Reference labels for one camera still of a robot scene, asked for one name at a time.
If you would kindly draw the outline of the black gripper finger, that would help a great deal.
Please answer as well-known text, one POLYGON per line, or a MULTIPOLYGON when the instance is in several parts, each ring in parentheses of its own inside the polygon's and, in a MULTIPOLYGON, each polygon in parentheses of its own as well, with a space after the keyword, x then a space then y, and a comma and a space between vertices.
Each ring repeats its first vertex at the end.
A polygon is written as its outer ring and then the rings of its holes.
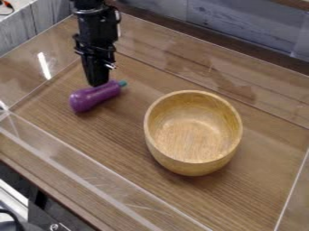
POLYGON ((82 56, 82 65, 85 70, 85 75, 89 81, 89 84, 94 87, 95 86, 95 62, 93 56, 82 56))
POLYGON ((98 64, 95 66, 95 78, 94 78, 94 85, 102 86, 110 80, 110 71, 117 68, 117 65, 113 63, 98 64))

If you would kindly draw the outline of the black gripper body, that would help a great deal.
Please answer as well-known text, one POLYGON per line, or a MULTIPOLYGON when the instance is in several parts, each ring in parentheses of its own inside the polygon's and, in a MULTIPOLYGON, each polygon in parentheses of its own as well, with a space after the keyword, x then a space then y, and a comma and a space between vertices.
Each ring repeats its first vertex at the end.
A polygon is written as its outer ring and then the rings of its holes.
POLYGON ((79 32, 74 35, 75 52, 87 60, 103 62, 109 69, 115 66, 115 45, 121 36, 121 12, 114 6, 74 9, 78 16, 79 32))

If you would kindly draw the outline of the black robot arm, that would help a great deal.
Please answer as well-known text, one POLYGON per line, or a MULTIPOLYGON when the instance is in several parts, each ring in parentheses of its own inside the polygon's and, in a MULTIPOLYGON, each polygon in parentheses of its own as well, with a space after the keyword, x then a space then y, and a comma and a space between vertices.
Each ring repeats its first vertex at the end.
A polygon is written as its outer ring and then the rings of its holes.
POLYGON ((87 82, 99 87, 110 80, 115 66, 115 42, 121 36, 119 10, 106 0, 70 0, 79 32, 73 36, 87 82))

